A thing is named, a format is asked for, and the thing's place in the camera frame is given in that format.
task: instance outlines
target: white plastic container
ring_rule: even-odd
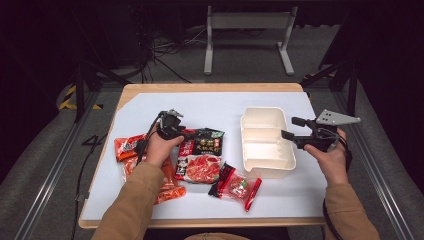
[[[296,167],[284,112],[276,107],[249,107],[241,117],[243,165],[248,176],[284,178]]]

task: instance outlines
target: human hand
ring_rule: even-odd
[[[337,129],[341,137],[346,139],[346,133]],[[304,149],[318,160],[319,167],[327,180],[327,186],[349,183],[346,173],[346,149],[339,142],[330,152],[322,152],[312,145],[305,145]]]
[[[156,123],[152,128],[149,142],[147,144],[146,162],[162,167],[162,163],[171,154],[172,149],[180,144],[183,136],[179,136],[170,140],[165,140],[159,136],[157,131],[158,124]]]

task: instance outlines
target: person's right arm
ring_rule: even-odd
[[[339,134],[346,139],[343,131],[339,130]],[[336,148],[328,153],[321,152],[311,145],[305,145],[305,150],[317,159],[327,180],[325,193],[327,213],[342,239],[380,239],[361,201],[349,184],[346,172],[346,150],[343,145],[338,143]],[[325,226],[325,239],[337,239],[328,225]]]

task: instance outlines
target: long sleeve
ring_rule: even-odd
[[[141,162],[103,215],[92,239],[143,239],[164,174]]]
[[[344,240],[380,239],[374,225],[350,184],[328,187],[325,194],[327,213]],[[336,239],[326,226],[325,239]]]

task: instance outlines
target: person's left hand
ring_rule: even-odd
[[[147,145],[145,162],[162,167],[162,163],[171,154],[172,149],[180,144],[184,140],[184,137],[179,136],[171,140],[165,140],[156,132],[157,127],[158,124],[156,123],[152,129],[152,134],[150,135]]]

